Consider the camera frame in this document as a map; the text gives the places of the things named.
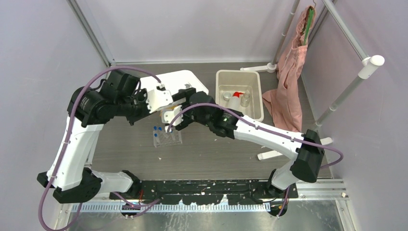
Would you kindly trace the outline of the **small white cup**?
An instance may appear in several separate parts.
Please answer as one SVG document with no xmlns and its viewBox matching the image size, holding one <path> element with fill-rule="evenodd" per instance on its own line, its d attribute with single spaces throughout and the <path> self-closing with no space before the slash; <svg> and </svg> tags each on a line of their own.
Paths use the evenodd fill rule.
<svg viewBox="0 0 408 231">
<path fill-rule="evenodd" d="M 230 100 L 230 98 L 233 96 L 233 94 L 231 92 L 225 91 L 222 94 L 223 99 L 228 102 Z"/>
</svg>

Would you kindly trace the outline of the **white red wash bottle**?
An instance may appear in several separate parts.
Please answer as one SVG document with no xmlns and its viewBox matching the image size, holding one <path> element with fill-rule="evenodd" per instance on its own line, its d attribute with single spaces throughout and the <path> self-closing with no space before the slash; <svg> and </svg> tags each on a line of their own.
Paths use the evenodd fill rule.
<svg viewBox="0 0 408 231">
<path fill-rule="evenodd" d="M 243 94 L 243 92 L 234 92 L 228 101 L 227 108 L 238 111 L 241 105 L 240 96 Z"/>
</svg>

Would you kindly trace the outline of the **small glass beaker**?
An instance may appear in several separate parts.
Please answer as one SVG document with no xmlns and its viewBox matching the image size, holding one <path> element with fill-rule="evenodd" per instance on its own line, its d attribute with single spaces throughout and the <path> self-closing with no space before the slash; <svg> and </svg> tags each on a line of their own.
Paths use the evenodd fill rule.
<svg viewBox="0 0 408 231">
<path fill-rule="evenodd" d="M 251 94 L 249 92 L 243 92 L 241 96 L 241 107 L 248 107 L 251 100 Z"/>
</svg>

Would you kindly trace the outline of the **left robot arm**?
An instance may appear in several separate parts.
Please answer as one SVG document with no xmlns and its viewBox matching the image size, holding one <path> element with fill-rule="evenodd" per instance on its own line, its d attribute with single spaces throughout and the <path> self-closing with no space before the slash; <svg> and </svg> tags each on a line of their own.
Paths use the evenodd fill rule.
<svg viewBox="0 0 408 231">
<path fill-rule="evenodd" d="M 97 88 L 87 88 L 75 115 L 68 115 L 65 134 L 70 137 L 60 145 L 64 155 L 57 173 L 53 173 L 58 162 L 56 158 L 47 172 L 37 176 L 44 187 L 53 180 L 53 197 L 60 204 L 84 203 L 100 193 L 109 193 L 111 199 L 118 198 L 116 193 L 125 199 L 140 196 L 141 182 L 128 170 L 106 173 L 86 166 L 94 155 L 100 131 L 106 123 L 115 116 L 123 116 L 133 125 L 147 115 L 142 107 L 147 91 L 135 94 L 140 85 L 139 77 L 114 70 Z"/>
</svg>

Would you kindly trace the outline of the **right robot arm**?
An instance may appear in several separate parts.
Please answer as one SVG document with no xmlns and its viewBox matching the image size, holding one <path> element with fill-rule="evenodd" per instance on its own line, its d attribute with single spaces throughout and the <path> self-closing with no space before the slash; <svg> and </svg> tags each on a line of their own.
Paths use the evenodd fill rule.
<svg viewBox="0 0 408 231">
<path fill-rule="evenodd" d="M 188 90 L 186 101 L 169 121 L 169 127 L 181 130 L 196 122 L 207 126 L 217 136 L 250 141 L 289 158 L 288 163 L 273 170 L 269 176 L 266 190 L 272 197 L 280 197 L 300 180 L 317 181 L 324 150 L 316 132 L 292 132 L 269 126 L 244 115 L 240 107 L 240 92 L 232 94 L 223 107 L 203 91 Z"/>
</svg>

